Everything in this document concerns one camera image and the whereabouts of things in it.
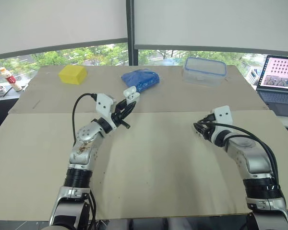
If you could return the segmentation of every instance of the bottle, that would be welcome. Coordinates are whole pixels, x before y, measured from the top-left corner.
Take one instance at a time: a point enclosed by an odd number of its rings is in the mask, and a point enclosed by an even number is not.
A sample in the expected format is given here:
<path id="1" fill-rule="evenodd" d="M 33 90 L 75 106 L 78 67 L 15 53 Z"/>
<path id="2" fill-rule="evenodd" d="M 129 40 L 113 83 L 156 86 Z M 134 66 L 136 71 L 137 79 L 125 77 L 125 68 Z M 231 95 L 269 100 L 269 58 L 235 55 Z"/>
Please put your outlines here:
<path id="1" fill-rule="evenodd" d="M 16 82 L 15 77 L 11 74 L 11 72 L 6 70 L 5 67 L 1 67 L 0 71 L 1 71 L 2 76 L 13 87 L 13 89 L 15 89 L 15 91 L 20 91 L 22 89 L 22 87 Z"/>

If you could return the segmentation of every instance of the red object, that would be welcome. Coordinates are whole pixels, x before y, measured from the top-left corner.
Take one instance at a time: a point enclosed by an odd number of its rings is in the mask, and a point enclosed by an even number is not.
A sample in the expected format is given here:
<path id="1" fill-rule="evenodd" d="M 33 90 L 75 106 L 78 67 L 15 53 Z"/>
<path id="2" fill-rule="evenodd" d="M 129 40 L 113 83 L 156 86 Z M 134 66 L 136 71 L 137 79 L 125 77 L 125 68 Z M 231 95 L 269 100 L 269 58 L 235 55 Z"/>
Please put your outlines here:
<path id="1" fill-rule="evenodd" d="M 9 77 L 7 77 L 7 78 L 5 78 L 5 79 L 6 79 L 6 81 L 7 81 L 8 83 L 10 83 L 10 84 L 16 83 L 16 79 L 15 79 L 15 77 L 14 77 L 13 75 L 11 75 L 11 76 L 9 76 Z"/>

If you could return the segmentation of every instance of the cardboard sheet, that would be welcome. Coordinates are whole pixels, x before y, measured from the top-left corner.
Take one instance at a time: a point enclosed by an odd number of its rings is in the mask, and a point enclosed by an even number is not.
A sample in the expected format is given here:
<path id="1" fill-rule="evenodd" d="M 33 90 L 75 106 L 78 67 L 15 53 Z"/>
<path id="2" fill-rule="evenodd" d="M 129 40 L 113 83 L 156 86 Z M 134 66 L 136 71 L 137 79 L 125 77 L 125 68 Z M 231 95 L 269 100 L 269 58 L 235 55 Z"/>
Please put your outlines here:
<path id="1" fill-rule="evenodd" d="M 227 66 L 227 76 L 217 87 L 184 82 L 182 66 L 86 66 L 83 83 L 72 85 L 60 81 L 58 73 L 63 67 L 42 67 L 10 113 L 70 113 L 76 99 L 85 92 L 106 93 L 120 101 L 127 88 L 120 77 L 145 68 L 157 72 L 160 83 L 141 93 L 135 112 L 199 112 L 224 104 L 232 111 L 268 109 L 235 66 Z M 95 112 L 94 101 L 84 97 L 77 112 Z"/>
<path id="2" fill-rule="evenodd" d="M 235 162 L 194 133 L 208 112 L 132 113 L 103 143 L 91 180 L 98 219 L 247 213 Z M 76 129 L 96 114 L 76 114 Z M 274 151 L 288 205 L 288 132 L 271 111 L 234 124 Z M 0 127 L 0 220 L 48 220 L 72 148 L 71 114 L 10 114 Z"/>

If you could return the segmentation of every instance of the laptop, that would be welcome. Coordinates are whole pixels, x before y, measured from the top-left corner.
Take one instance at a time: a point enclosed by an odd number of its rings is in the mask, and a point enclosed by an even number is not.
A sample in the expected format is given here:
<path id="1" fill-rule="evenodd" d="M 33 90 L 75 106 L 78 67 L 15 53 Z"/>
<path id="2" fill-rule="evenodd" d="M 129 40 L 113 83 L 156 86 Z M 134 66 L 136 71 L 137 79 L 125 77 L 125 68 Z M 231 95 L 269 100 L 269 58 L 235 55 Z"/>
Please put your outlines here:
<path id="1" fill-rule="evenodd" d="M 288 57 L 267 56 L 256 91 L 277 116 L 288 116 Z"/>

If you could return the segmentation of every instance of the blue towel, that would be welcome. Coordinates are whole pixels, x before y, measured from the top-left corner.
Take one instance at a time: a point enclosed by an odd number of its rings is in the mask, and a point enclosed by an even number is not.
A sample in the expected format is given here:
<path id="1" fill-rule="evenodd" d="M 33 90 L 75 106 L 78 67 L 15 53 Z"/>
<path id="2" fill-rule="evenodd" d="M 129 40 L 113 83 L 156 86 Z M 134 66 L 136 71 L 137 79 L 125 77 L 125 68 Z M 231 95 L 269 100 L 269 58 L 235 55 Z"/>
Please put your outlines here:
<path id="1" fill-rule="evenodd" d="M 142 92 L 160 82 L 159 75 L 149 69 L 139 69 L 122 75 L 121 79 L 128 87 L 135 86 Z"/>

